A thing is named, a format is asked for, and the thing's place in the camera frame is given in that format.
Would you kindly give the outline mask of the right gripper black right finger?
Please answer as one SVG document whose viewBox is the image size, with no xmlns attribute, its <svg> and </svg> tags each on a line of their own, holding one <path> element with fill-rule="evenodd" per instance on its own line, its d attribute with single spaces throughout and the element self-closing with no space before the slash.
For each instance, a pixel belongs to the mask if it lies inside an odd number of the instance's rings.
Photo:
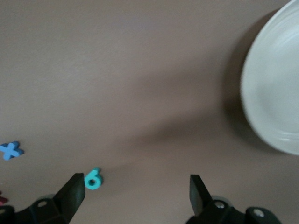
<svg viewBox="0 0 299 224">
<path fill-rule="evenodd" d="M 199 175 L 190 175 L 189 198 L 194 212 L 188 224 L 242 224 L 243 213 L 221 196 L 211 196 Z"/>
</svg>

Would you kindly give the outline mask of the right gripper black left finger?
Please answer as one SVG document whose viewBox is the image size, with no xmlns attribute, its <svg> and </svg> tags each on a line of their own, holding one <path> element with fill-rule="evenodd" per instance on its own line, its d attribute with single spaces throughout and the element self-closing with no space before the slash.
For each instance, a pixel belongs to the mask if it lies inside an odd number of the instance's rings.
<svg viewBox="0 0 299 224">
<path fill-rule="evenodd" d="M 75 173 L 52 197 L 30 206 L 35 224 L 68 224 L 85 198 L 84 174 Z"/>
</svg>

